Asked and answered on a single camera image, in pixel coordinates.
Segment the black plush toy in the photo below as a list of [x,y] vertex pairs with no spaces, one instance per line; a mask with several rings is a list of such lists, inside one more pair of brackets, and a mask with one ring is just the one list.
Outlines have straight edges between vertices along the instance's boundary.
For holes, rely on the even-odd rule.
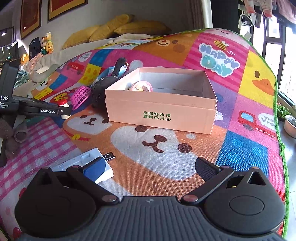
[[109,86],[113,85],[116,81],[119,80],[119,71],[120,68],[124,65],[128,65],[125,58],[119,58],[116,61],[113,73],[111,76],[101,78],[98,82],[94,84],[94,86],[91,88],[92,94],[91,94],[91,100],[93,107],[104,107],[106,108],[105,103],[105,89],[107,89]]

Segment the plant pot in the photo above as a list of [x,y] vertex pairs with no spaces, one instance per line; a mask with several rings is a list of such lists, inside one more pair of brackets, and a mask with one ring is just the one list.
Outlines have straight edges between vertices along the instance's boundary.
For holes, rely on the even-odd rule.
[[284,129],[291,137],[296,138],[296,119],[293,116],[286,115]]
[[286,119],[285,119],[285,118],[282,118],[282,117],[280,117],[280,116],[278,116],[278,120],[284,122]]

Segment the floor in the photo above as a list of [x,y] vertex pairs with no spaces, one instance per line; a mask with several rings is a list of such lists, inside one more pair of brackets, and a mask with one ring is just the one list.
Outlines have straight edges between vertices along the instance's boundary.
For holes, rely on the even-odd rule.
[[284,130],[284,122],[279,121],[281,140],[285,144],[285,156],[289,174],[290,210],[287,241],[296,240],[296,139],[290,137]]

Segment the pink checkered pattern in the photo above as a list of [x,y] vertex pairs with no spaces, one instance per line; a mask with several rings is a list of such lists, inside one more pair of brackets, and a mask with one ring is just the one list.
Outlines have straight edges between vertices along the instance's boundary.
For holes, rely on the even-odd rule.
[[41,167],[61,159],[66,161],[67,155],[77,148],[51,118],[43,119],[28,130],[30,137],[22,144],[18,157],[0,168],[0,201]]
[[[219,50],[219,48],[214,44],[215,40],[225,41],[227,44],[229,44],[229,46],[227,47],[227,51],[229,52],[232,51],[235,55],[232,56],[227,51],[224,51],[224,53],[228,57],[233,57],[236,61],[240,63],[240,67],[238,69],[235,69],[233,71],[233,74],[226,78],[223,78],[218,74],[212,72],[211,70],[203,68],[200,65],[202,54],[198,50],[199,45],[202,43],[205,43],[205,44],[211,45],[213,49]],[[200,33],[197,40],[192,45],[191,50],[183,66],[188,69],[204,70],[207,73],[210,80],[213,80],[219,83],[220,85],[233,90],[234,92],[238,92],[240,83],[242,81],[242,76],[244,73],[246,61],[248,58],[248,53],[249,53],[249,50],[247,48],[243,47],[239,43],[236,43],[228,38],[215,35],[215,34],[210,34],[210,33]]]

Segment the screw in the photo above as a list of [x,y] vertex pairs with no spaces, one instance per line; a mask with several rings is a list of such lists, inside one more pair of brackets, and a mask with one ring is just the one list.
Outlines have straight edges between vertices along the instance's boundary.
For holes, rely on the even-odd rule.
[[115,202],[117,200],[117,197],[114,195],[105,195],[102,197],[102,200],[104,202]]
[[195,196],[195,195],[192,195],[192,194],[188,194],[188,195],[185,195],[185,196],[183,197],[183,199],[184,199],[184,201],[186,201],[186,202],[195,202],[195,201],[198,200],[198,197]]

